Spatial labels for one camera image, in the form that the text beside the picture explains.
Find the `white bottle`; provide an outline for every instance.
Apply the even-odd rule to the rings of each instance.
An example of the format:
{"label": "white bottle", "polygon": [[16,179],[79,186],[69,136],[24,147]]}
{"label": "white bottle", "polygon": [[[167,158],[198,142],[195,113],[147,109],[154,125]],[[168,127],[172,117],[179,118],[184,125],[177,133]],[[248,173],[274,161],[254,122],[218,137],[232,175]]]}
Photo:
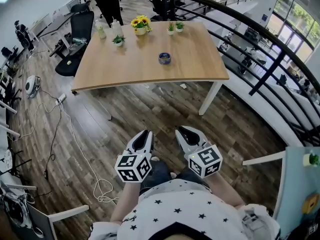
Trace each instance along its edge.
{"label": "white bottle", "polygon": [[113,19],[113,22],[111,23],[112,32],[114,36],[124,37],[124,33],[122,32],[122,28],[120,25],[120,22],[117,21],[115,18]]}
{"label": "white bottle", "polygon": [[100,39],[105,39],[107,37],[104,28],[98,19],[95,20],[95,28],[99,34]]}

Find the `small green plant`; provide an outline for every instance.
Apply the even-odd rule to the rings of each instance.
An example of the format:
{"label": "small green plant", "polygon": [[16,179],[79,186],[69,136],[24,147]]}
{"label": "small green plant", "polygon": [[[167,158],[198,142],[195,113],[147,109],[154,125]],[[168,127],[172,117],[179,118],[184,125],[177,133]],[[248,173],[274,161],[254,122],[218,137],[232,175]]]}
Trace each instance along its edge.
{"label": "small green plant", "polygon": [[175,24],[173,22],[169,22],[168,31],[174,31],[175,30]]}
{"label": "small green plant", "polygon": [[175,26],[178,30],[183,30],[185,27],[185,24],[182,21],[180,21],[180,22],[177,22]]}
{"label": "small green plant", "polygon": [[318,166],[319,165],[319,156],[316,154],[310,154],[309,162],[311,165]]}
{"label": "small green plant", "polygon": [[122,37],[122,36],[116,36],[113,40],[112,40],[112,42],[113,43],[115,43],[115,44],[119,44],[119,43],[121,43],[121,42],[124,42],[125,41],[125,37]]}

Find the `round blue container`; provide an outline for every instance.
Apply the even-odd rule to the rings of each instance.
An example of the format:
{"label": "round blue container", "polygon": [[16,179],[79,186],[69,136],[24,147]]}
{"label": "round blue container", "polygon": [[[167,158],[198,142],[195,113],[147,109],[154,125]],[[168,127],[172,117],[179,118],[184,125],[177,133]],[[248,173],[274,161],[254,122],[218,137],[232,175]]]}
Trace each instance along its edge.
{"label": "round blue container", "polygon": [[159,54],[159,63],[162,65],[170,64],[171,62],[171,55],[167,52],[163,52]]}

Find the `white cable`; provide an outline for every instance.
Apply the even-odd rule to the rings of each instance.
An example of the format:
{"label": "white cable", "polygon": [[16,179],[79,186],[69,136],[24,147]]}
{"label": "white cable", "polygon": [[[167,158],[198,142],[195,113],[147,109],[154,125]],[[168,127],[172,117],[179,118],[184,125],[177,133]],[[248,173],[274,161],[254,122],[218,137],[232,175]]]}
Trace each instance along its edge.
{"label": "white cable", "polygon": [[[88,159],[86,158],[85,154],[83,153],[82,149],[80,148],[80,146],[79,146],[79,144],[78,144],[78,142],[77,142],[77,138],[76,138],[76,135],[75,135],[75,131],[74,131],[74,128],[73,128],[73,125],[72,125],[71,116],[67,114],[67,112],[65,111],[65,108],[64,108],[64,106],[62,105],[62,103],[60,103],[60,104],[61,104],[61,106],[62,106],[63,112],[70,118],[70,124],[71,124],[72,134],[73,134],[75,143],[76,143],[76,145],[78,146],[79,150],[81,151],[81,154],[83,155],[84,159],[85,159],[86,162],[88,163],[91,171],[93,172],[93,174],[94,174],[94,176],[95,176],[95,178],[96,178],[96,183],[95,183],[94,190],[93,190],[93,196],[94,196],[94,197],[98,200],[98,202],[100,202],[100,203],[101,203],[101,202],[102,202],[102,203],[110,203],[110,202],[113,202],[115,205],[117,205],[116,202],[115,202],[115,200],[118,201],[118,200],[119,200],[119,197],[111,198],[111,197],[106,196],[106,194],[108,194],[108,193],[110,193],[110,192],[112,192],[112,191],[114,190],[114,186],[111,184],[110,181],[108,181],[108,180],[106,180],[106,179],[104,179],[104,178],[98,179],[98,176],[96,175],[94,169],[91,167]],[[104,192],[102,191],[102,189],[101,189],[100,181],[107,182],[107,183],[111,186],[111,189],[110,189],[109,191],[107,191],[107,192],[104,193]],[[101,195],[99,195],[99,196],[96,196],[96,195],[95,195],[97,186],[99,187],[99,190],[100,190],[100,192],[101,192]]]}
{"label": "white cable", "polygon": [[44,104],[43,102],[40,103],[40,104],[36,107],[36,111],[35,111],[35,115],[34,115],[34,125],[33,125],[32,131],[31,131],[30,133],[26,134],[26,135],[23,135],[23,136],[15,139],[15,140],[12,140],[12,139],[9,137],[9,139],[10,139],[11,141],[16,142],[16,141],[22,139],[23,137],[26,137],[26,136],[29,136],[29,135],[33,134],[33,132],[34,132],[35,129],[36,129],[36,117],[37,117],[38,108],[39,108],[42,104],[43,104],[43,106],[44,106],[45,111],[46,111],[48,114],[51,113],[51,112],[56,108],[56,106],[57,106],[57,105],[54,105],[54,107],[53,107],[50,111],[48,111],[48,110],[47,110],[47,107],[46,107],[46,104]]}

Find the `sunflower bouquet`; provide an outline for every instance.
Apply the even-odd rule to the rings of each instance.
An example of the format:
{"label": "sunflower bouquet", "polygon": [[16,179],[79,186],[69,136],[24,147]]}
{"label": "sunflower bouquet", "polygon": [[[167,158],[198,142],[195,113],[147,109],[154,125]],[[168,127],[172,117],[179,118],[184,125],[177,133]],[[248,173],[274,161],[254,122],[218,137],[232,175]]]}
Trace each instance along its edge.
{"label": "sunflower bouquet", "polygon": [[152,31],[150,27],[150,19],[145,15],[140,15],[131,21],[131,26],[134,28],[135,32],[138,32],[139,29],[144,28],[146,31]]}

